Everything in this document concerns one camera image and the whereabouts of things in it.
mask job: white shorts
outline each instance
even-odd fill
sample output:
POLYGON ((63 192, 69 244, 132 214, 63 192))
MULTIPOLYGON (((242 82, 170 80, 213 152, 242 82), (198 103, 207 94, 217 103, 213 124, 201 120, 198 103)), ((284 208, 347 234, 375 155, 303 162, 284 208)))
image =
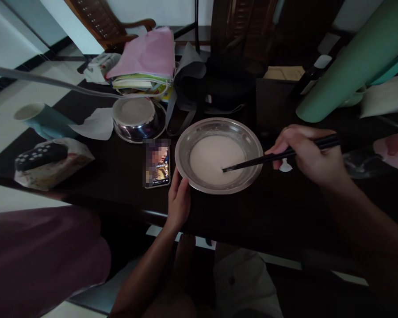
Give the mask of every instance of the white shorts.
POLYGON ((231 318, 246 309, 283 318, 276 288, 257 252, 236 250, 215 264, 214 279, 218 318, 231 318))

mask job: person's right hand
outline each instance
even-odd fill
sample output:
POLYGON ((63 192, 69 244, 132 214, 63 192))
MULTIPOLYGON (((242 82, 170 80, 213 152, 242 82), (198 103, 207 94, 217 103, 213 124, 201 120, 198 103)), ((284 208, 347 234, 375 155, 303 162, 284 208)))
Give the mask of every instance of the person's right hand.
MULTIPOLYGON (((341 147, 320 150, 312 140, 334 134, 328 129, 316 129, 300 125, 290 125, 282 130, 276 143, 265 154, 279 154, 291 146, 296 152, 299 169, 312 181, 322 187, 333 187, 348 180, 341 147)), ((274 161, 274 169, 279 169, 281 160, 274 161)))

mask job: chair backrest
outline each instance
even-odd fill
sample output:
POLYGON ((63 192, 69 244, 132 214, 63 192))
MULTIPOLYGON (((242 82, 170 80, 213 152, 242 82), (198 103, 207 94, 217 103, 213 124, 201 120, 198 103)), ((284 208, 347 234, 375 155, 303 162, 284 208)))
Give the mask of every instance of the chair backrest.
POLYGON ((106 0, 65 0, 65 2, 105 50, 114 49, 113 44, 105 44, 105 40, 127 35, 106 0))

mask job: fingernail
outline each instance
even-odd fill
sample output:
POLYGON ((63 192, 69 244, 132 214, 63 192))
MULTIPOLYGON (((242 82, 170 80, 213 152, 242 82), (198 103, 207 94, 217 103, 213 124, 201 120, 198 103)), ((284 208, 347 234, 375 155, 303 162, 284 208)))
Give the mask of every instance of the fingernail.
POLYGON ((264 152, 265 155, 271 154, 273 151, 274 146, 272 146, 270 149, 268 149, 266 152, 264 152))

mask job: purple shirt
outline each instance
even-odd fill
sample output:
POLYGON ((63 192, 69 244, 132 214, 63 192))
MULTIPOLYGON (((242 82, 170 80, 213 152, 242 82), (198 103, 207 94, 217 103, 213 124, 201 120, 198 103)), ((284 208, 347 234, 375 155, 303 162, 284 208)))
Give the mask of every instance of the purple shirt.
POLYGON ((105 282, 100 219, 77 206, 0 213, 0 317, 39 317, 105 282))

